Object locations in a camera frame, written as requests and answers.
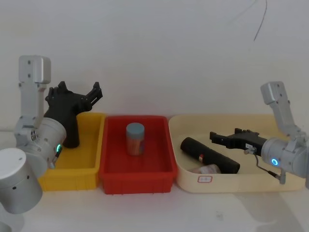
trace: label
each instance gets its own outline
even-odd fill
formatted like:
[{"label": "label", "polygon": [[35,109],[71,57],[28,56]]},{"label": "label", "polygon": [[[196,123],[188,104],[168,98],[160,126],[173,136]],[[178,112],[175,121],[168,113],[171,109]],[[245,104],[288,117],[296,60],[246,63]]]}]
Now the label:
[{"label": "label", "polygon": [[247,149],[252,149],[252,148],[253,148],[253,146],[252,146],[252,145],[250,145],[250,144],[246,144],[246,148],[247,148]]},{"label": "label", "polygon": [[204,155],[200,154],[199,157],[198,157],[198,161],[200,161],[202,163],[203,162],[203,158],[204,158]]},{"label": "label", "polygon": [[211,175],[202,175],[199,176],[197,181],[199,183],[210,183],[212,181],[212,176]]}]

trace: black cylinder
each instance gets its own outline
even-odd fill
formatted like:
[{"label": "black cylinder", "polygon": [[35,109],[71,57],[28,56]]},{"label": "black cylinder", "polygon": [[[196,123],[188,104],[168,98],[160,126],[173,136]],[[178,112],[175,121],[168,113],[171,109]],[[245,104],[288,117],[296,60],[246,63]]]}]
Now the black cylinder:
[{"label": "black cylinder", "polygon": [[240,169],[240,164],[216,152],[204,144],[187,137],[180,145],[180,149],[187,155],[199,160],[205,165],[215,164],[223,174],[236,174]]}]

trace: blue lid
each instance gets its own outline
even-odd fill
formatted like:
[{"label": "blue lid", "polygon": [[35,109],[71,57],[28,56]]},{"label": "blue lid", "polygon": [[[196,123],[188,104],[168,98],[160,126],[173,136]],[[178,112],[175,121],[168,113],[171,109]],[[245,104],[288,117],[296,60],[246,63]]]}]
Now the blue lid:
[{"label": "blue lid", "polygon": [[130,123],[126,127],[126,135],[131,139],[142,139],[144,137],[145,127],[141,123]]}]

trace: red plastic bin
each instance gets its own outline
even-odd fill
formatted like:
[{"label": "red plastic bin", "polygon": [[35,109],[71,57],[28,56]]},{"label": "red plastic bin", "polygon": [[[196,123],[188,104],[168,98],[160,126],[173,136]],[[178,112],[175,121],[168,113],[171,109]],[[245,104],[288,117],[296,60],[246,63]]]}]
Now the red plastic bin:
[{"label": "red plastic bin", "polygon": [[[126,151],[126,126],[145,127],[144,153]],[[105,119],[99,176],[106,194],[170,192],[177,166],[163,116],[110,116]]]}]

